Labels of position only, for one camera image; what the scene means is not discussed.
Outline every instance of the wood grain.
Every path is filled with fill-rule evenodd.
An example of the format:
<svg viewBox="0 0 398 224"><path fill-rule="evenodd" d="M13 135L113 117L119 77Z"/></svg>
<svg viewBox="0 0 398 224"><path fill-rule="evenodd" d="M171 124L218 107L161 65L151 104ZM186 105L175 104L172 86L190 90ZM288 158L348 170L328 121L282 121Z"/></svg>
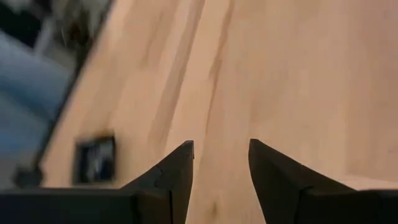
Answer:
<svg viewBox="0 0 398 224"><path fill-rule="evenodd" d="M118 1L42 163L113 129L118 178L195 141L187 223L264 223L250 138L356 189L398 187L392 0Z"/></svg>

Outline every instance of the wooden table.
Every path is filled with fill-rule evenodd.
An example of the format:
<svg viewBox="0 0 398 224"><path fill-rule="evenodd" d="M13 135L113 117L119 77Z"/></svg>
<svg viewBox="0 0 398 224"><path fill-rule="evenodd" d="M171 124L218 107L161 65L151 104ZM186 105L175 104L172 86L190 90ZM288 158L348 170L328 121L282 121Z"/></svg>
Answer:
<svg viewBox="0 0 398 224"><path fill-rule="evenodd" d="M264 223L250 138L357 189L398 187L398 3L118 0L42 161L119 144L120 187L195 141L187 223Z"/></svg>

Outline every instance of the wooden surface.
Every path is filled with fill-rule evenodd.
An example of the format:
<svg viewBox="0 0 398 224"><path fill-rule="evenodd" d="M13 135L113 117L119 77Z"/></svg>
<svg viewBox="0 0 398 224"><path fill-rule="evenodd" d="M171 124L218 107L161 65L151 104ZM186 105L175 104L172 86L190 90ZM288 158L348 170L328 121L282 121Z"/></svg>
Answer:
<svg viewBox="0 0 398 224"><path fill-rule="evenodd" d="M195 141L187 223L264 223L258 138L356 189L398 187L393 0L119 0L42 162L70 186L76 138L113 129L120 187Z"/></svg>

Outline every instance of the light wood tabletop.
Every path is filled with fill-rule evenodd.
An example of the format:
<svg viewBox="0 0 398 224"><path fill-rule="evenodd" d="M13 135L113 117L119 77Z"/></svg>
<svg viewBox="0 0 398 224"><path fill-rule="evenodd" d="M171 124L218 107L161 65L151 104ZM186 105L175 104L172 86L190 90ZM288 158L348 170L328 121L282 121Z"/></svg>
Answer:
<svg viewBox="0 0 398 224"><path fill-rule="evenodd" d="M118 0L41 163L113 130L120 187L195 141L187 223L264 223L249 139L356 189L398 187L392 0Z"/></svg>

